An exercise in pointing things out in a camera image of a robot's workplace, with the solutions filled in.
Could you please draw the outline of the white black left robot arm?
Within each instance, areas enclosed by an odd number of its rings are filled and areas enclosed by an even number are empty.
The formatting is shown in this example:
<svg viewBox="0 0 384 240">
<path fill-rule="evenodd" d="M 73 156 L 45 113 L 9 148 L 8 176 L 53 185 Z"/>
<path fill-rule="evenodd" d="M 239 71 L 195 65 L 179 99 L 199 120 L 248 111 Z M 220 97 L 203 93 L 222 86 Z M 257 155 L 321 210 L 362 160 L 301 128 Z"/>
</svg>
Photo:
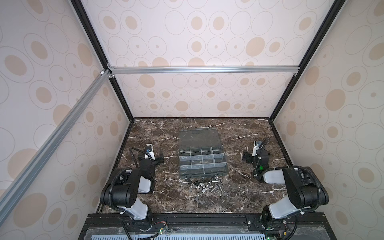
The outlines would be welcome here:
<svg viewBox="0 0 384 240">
<path fill-rule="evenodd" d="M 151 216 L 150 207 L 138 194 L 151 194 L 155 189 L 156 167 L 164 162 L 164 154 L 155 157 L 152 152 L 134 158 L 135 168 L 115 169 L 106 182 L 100 202 L 132 220 L 145 220 Z"/>
</svg>

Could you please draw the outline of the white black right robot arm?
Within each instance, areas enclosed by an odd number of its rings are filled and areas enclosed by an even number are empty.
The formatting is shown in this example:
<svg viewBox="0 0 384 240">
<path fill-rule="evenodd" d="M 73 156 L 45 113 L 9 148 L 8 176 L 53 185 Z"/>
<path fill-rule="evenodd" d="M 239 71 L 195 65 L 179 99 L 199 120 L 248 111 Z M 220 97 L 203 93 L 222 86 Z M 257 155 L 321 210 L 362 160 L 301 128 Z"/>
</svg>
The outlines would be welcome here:
<svg viewBox="0 0 384 240">
<path fill-rule="evenodd" d="M 262 148 L 252 153 L 243 152 L 242 160 L 253 165 L 253 177 L 263 184 L 284 185 L 287 195 L 265 206 L 261 224 L 266 228 L 275 220 L 311 213 L 327 205 L 330 197 L 325 187 L 310 167 L 269 167 L 270 153 Z"/>
</svg>

